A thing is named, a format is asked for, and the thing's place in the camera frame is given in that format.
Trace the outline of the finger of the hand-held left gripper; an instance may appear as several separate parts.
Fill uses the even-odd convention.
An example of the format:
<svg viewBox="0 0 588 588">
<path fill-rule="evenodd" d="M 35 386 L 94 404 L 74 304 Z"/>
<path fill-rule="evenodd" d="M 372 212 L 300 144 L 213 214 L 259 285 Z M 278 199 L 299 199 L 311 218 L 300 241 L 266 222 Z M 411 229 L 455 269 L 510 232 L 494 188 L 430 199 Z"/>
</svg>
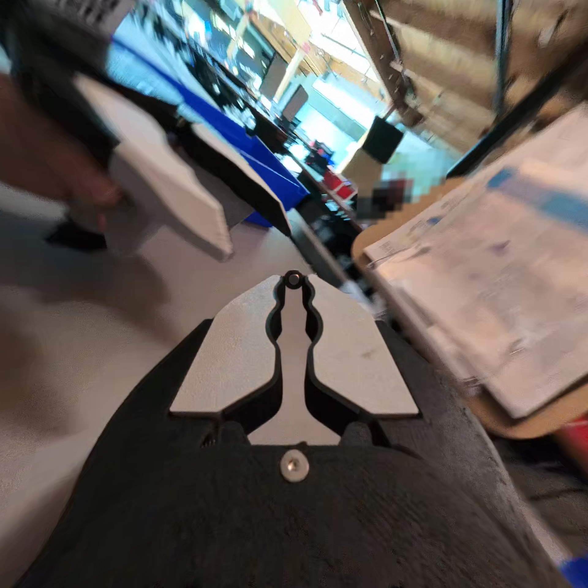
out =
<svg viewBox="0 0 588 588">
<path fill-rule="evenodd" d="M 132 256 L 165 226 L 216 260 L 227 261 L 233 244 L 224 208 L 172 149 L 164 127 L 107 85 L 84 75 L 77 75 L 74 84 L 118 141 L 107 171 L 123 198 L 104 213 L 107 249 Z"/>
<path fill-rule="evenodd" d="M 185 153 L 187 160 L 220 180 L 271 226 L 284 236 L 291 237 L 290 221 L 275 191 L 238 152 L 230 149 L 227 155 L 222 150 L 223 146 L 213 146 L 196 132 L 194 125 L 177 123 L 177 148 Z"/>
</svg>

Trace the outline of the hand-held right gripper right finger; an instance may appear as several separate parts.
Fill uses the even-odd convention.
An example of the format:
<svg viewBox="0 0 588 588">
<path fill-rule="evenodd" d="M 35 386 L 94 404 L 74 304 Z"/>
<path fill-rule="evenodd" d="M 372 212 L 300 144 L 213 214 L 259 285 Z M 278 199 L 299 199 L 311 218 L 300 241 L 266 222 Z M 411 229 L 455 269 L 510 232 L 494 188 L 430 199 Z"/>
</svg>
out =
<svg viewBox="0 0 588 588">
<path fill-rule="evenodd" d="M 382 421 L 417 417 L 417 403 L 382 334 L 387 325 L 316 275 L 305 277 L 302 291 L 309 413 L 337 435 L 354 422 L 383 435 Z"/>
</svg>

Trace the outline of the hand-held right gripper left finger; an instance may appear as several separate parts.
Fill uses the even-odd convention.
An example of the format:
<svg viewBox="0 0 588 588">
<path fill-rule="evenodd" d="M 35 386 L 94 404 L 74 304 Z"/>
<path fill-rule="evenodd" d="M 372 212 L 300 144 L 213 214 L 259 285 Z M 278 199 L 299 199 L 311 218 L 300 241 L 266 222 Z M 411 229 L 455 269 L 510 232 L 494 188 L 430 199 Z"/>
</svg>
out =
<svg viewBox="0 0 588 588">
<path fill-rule="evenodd" d="M 216 314 L 170 406 L 171 415 L 237 422 L 252 433 L 277 414 L 283 398 L 277 340 L 285 290 L 283 276 L 270 276 Z"/>
</svg>

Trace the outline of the grey desk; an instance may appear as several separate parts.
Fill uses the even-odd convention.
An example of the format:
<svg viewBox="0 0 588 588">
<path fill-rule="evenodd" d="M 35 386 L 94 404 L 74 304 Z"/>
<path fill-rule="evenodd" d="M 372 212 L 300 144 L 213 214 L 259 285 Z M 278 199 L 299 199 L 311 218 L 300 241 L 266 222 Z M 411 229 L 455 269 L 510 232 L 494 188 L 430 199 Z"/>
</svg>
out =
<svg viewBox="0 0 588 588">
<path fill-rule="evenodd" d="M 121 402 L 202 320 L 290 269 L 344 280 L 296 210 L 294 242 L 241 224 L 223 263 L 168 228 L 131 256 L 51 246 L 63 211 L 1 185 L 1 587 L 48 539 Z"/>
</svg>

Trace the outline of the person's left hand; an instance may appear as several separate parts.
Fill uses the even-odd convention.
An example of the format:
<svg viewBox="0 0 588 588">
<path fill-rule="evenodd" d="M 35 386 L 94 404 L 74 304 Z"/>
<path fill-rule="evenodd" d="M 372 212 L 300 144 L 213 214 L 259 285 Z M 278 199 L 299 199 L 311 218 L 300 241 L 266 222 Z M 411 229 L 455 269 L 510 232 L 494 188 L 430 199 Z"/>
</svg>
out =
<svg viewBox="0 0 588 588">
<path fill-rule="evenodd" d="M 25 100 L 1 73 L 1 182 L 57 201 L 85 201 L 104 231 L 122 193 L 83 145 Z"/>
</svg>

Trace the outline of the blue plastic bin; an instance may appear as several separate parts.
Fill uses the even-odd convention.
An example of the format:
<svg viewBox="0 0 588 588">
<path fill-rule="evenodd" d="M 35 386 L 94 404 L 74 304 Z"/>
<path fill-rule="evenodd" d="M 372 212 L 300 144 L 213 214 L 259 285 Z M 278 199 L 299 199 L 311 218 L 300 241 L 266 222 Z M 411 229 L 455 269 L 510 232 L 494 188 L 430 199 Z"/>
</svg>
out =
<svg viewBox="0 0 588 588">
<path fill-rule="evenodd" d="M 180 93 L 183 102 L 245 158 L 250 167 L 282 202 L 286 212 L 294 209 L 308 195 L 306 188 L 257 136 L 248 135 L 244 127 L 232 121 L 217 107 L 182 84 L 176 75 L 168 75 L 136 48 L 121 41 L 117 36 L 112 37 L 112 45 L 128 51 L 144 66 L 151 68 L 160 78 L 171 84 Z"/>
</svg>

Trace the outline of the small red plastic bin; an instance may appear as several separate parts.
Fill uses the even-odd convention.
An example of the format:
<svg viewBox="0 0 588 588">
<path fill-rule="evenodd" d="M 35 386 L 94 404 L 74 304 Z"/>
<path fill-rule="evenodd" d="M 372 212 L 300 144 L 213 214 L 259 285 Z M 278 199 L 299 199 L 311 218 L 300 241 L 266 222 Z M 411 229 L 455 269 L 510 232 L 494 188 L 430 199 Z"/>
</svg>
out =
<svg viewBox="0 0 588 588">
<path fill-rule="evenodd" d="M 353 182 L 336 173 L 330 166 L 325 169 L 322 183 L 329 192 L 336 194 L 344 201 L 350 201 L 357 196 L 357 187 Z"/>
</svg>

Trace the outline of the black loudspeaker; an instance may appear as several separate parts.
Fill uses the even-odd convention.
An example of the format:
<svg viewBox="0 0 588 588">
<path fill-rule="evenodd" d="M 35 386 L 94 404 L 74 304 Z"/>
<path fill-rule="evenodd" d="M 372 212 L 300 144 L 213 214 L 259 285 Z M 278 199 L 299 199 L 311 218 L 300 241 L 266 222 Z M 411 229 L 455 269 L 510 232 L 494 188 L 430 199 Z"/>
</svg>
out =
<svg viewBox="0 0 588 588">
<path fill-rule="evenodd" d="M 362 143 L 362 150 L 380 164 L 387 164 L 404 133 L 380 116 L 375 116 Z"/>
</svg>

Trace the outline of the red box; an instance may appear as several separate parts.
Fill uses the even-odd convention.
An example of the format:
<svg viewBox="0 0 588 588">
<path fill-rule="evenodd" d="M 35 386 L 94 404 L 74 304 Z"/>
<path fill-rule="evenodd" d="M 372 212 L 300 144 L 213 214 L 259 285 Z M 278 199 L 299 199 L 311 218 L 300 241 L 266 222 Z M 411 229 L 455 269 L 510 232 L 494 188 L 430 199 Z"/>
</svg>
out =
<svg viewBox="0 0 588 588">
<path fill-rule="evenodd" d="M 587 415 L 566 423 L 555 433 L 563 449 L 587 470 Z"/>
</svg>

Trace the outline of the blue pad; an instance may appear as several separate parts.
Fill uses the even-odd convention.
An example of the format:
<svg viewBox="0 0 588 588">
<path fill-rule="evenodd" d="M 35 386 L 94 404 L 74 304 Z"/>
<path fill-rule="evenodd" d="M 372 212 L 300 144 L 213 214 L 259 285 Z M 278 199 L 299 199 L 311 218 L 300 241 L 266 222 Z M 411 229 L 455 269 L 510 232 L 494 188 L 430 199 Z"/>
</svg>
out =
<svg viewBox="0 0 588 588">
<path fill-rule="evenodd" d="M 559 570 L 570 587 L 587 587 L 587 565 L 587 555 L 584 555 L 562 563 Z"/>
</svg>

